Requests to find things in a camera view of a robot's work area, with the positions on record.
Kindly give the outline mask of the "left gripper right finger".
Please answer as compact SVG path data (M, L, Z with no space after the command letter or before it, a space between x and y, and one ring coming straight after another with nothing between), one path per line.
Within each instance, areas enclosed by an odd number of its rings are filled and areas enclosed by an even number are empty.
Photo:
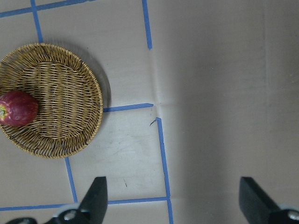
M299 211L279 207L252 177L241 177L239 207L249 224L297 224Z

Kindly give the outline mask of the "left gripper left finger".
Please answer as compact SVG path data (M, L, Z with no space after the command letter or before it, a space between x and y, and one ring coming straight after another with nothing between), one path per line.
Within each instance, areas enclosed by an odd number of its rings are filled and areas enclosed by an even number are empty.
M107 179L96 177L76 208L63 209L48 224L101 224L108 206Z

